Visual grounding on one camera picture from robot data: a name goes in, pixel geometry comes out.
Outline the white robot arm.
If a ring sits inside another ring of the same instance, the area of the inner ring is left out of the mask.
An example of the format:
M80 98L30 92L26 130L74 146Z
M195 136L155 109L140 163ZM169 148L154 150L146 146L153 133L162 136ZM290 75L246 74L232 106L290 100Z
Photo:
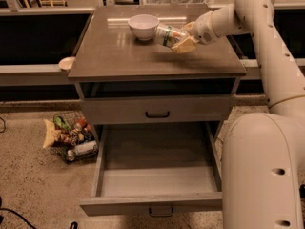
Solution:
M274 24L271 0L234 0L185 25L183 53L250 34L268 110L245 114L222 147L224 229L304 229L298 174L305 160L305 77Z

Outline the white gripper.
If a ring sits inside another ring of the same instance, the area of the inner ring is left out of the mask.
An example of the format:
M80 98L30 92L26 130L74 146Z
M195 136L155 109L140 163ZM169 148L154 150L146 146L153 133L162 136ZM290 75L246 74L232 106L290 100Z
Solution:
M209 45L218 40L214 32L211 11L200 15L195 21L185 24L183 31L191 32L191 36L181 40L172 46L174 53L186 53L196 49L197 42L203 45Z

